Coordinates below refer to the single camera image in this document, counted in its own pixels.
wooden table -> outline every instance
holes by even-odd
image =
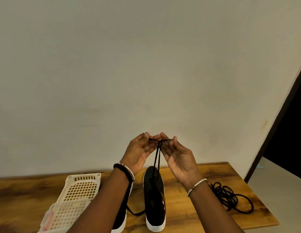
[[[248,196],[254,204],[249,215],[231,210],[230,214],[243,229],[268,227],[279,222],[227,162],[199,165],[199,170],[209,183],[221,182],[235,193]],[[204,232],[195,209],[186,191],[175,179],[169,168],[160,168],[164,180],[166,198],[166,227],[163,232]],[[110,174],[102,172],[101,185]],[[142,170],[134,182],[128,206],[133,212],[144,209]],[[0,233],[37,233],[40,223],[55,203],[65,184],[68,174],[31,176],[0,179]],[[250,204],[239,198],[238,208],[248,210]],[[150,232],[145,223],[145,214],[133,216],[127,213],[125,232]]]

white wall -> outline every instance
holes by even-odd
[[[164,131],[245,177],[300,68],[301,0],[0,0],[0,176]]]

